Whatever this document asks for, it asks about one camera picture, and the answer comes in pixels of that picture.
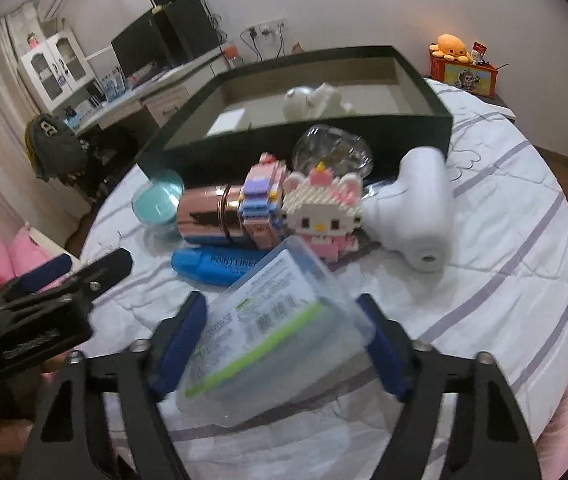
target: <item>blue gripper pad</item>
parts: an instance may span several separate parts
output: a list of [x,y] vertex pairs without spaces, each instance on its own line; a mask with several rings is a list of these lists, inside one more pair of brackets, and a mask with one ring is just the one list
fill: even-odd
[[68,254],[60,254],[57,258],[46,262],[37,269],[24,274],[19,281],[19,287],[24,293],[36,293],[48,283],[64,276],[71,271],[73,262]]
[[148,384],[155,401],[177,389],[190,355],[206,325],[208,307],[200,292],[191,292],[179,313],[164,319],[151,337],[151,369]]
[[386,319],[372,296],[362,294],[356,301],[375,326],[375,336],[366,350],[384,390],[407,402],[415,382],[411,339],[399,323]]

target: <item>beige curtain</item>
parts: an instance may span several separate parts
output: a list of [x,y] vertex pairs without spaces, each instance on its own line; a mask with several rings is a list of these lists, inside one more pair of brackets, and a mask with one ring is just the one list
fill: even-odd
[[[12,27],[22,30],[24,27]],[[64,245],[90,206],[57,180],[37,180],[24,146],[24,129],[37,113],[20,75],[7,18],[0,19],[0,235],[8,242],[24,222]]]

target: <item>cartoon monkey picture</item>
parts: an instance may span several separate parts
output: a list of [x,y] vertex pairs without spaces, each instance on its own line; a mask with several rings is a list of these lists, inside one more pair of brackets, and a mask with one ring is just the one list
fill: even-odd
[[481,80],[481,77],[472,74],[472,70],[464,70],[459,74],[459,79],[454,82],[457,88],[461,88],[467,92],[474,92],[475,85]]

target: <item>red box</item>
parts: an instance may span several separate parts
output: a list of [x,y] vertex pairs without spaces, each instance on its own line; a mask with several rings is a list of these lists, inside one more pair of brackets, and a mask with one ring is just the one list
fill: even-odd
[[497,70],[493,65],[471,65],[430,56],[430,76],[471,94],[495,96]]

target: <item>wall socket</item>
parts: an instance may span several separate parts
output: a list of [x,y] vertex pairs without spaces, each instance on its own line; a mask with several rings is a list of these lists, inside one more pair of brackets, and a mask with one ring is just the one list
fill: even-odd
[[270,20],[269,22],[261,22],[257,25],[251,25],[248,28],[254,27],[258,34],[264,34],[266,31],[277,32],[281,26],[282,31],[288,28],[288,18],[277,18],[276,20]]

